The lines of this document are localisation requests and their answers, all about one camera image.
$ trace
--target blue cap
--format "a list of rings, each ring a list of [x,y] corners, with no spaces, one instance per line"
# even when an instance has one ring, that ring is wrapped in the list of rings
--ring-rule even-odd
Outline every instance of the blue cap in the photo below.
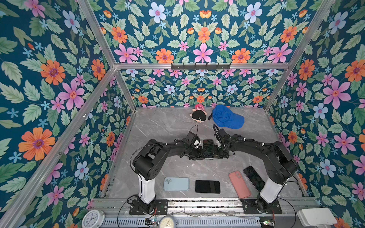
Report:
[[[217,105],[213,109],[213,120],[219,127],[228,127],[232,129],[239,129],[245,123],[245,118],[233,113],[224,105]]]

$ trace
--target plush toy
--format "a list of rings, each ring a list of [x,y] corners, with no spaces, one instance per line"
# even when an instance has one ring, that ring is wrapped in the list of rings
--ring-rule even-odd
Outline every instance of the plush toy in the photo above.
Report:
[[[204,122],[207,119],[207,113],[202,104],[197,104],[195,108],[193,108],[193,113],[190,113],[190,116],[197,122]]]

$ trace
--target marble floor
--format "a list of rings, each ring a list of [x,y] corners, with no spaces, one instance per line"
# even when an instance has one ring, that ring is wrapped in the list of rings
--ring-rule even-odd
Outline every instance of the marble floor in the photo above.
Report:
[[[234,113],[245,117],[242,128],[234,130],[225,128],[228,134],[239,134],[253,138],[260,142],[273,143],[278,140],[272,124],[263,109],[257,108],[231,108]],[[208,116],[212,109],[206,108]],[[109,186],[108,198],[128,198],[138,194],[138,176],[131,170],[129,160],[132,153],[144,146],[150,139],[159,142],[173,142],[174,139],[182,139],[189,129],[197,124],[189,114],[191,108],[153,108],[137,109],[133,127],[121,156],[120,166],[116,171],[114,182]],[[198,123],[198,135],[202,140],[214,139],[214,121],[211,119]],[[238,197],[228,177],[228,174],[239,170],[251,191],[251,197],[256,197],[258,192],[243,174],[243,169],[253,166],[263,180],[268,176],[261,159],[246,153],[237,152],[229,159],[191,161],[188,157],[178,156],[166,159],[159,175],[156,177],[155,191],[157,198],[217,198]],[[190,189],[188,191],[164,191],[165,177],[188,177]],[[207,194],[195,192],[195,180],[215,180],[220,182],[220,194]],[[301,197],[302,193],[297,183],[287,183],[280,194],[282,197]]]

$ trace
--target light blue phone case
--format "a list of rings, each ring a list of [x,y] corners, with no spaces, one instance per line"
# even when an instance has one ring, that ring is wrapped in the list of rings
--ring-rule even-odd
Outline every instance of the light blue phone case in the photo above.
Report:
[[[164,181],[165,191],[187,191],[189,190],[189,178],[187,177],[166,177]]]

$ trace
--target enclosure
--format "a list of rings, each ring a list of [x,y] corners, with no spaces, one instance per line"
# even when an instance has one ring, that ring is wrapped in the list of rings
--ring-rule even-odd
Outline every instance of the enclosure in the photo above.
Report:
[[[226,105],[244,116],[224,128],[280,141],[299,169],[275,214],[290,227],[303,208],[328,207],[335,227],[365,221],[364,0],[6,0],[0,3],[0,227],[149,227],[130,216],[139,192],[130,159],[150,139],[174,142]],[[155,178],[178,227],[258,227],[272,213],[244,213],[228,177],[261,159],[166,159]],[[164,191],[188,177],[188,191]],[[258,191],[243,175],[251,191]],[[221,193],[196,193],[197,179]],[[301,227],[296,219],[296,226]]]

